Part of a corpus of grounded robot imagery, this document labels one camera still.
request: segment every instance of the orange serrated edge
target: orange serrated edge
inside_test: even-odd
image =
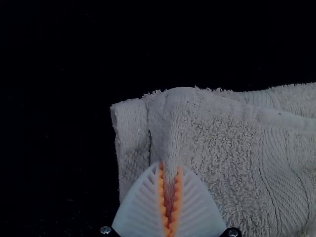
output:
[[[170,228],[170,237],[174,237],[177,226],[178,220],[180,215],[180,208],[181,208],[181,189],[182,189],[182,170],[178,168],[178,172],[176,177],[174,178],[174,199],[173,199],[173,209],[171,212],[171,222],[169,224]]]
[[[178,219],[181,207],[181,189],[182,189],[182,170],[178,168],[177,175],[175,177],[175,193],[174,202],[171,212],[170,224],[168,222],[168,217],[166,217],[166,207],[164,206],[163,197],[163,164],[159,164],[158,170],[158,195],[159,195],[159,206],[161,213],[162,227],[165,237],[174,237],[175,231],[178,225]]]

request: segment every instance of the screw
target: screw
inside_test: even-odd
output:
[[[238,231],[237,230],[229,230],[228,236],[229,237],[237,237],[238,236]]]
[[[108,227],[108,226],[102,226],[101,228],[100,228],[100,233],[101,234],[109,234],[110,232],[111,232],[111,227]]]

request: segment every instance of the white towel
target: white towel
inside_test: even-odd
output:
[[[163,160],[205,182],[246,237],[316,236],[316,83],[232,92],[175,88],[111,107],[122,201]]]

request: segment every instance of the dark backdrop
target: dark backdrop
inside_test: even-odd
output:
[[[1,236],[93,237],[111,225],[113,103],[316,78],[311,7],[4,0],[0,12],[0,78],[23,85],[0,89]]]

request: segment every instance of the towel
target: towel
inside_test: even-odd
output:
[[[162,160],[170,202],[176,167],[184,164],[243,236],[316,236],[316,83],[155,91],[112,105],[111,116],[120,201]]]

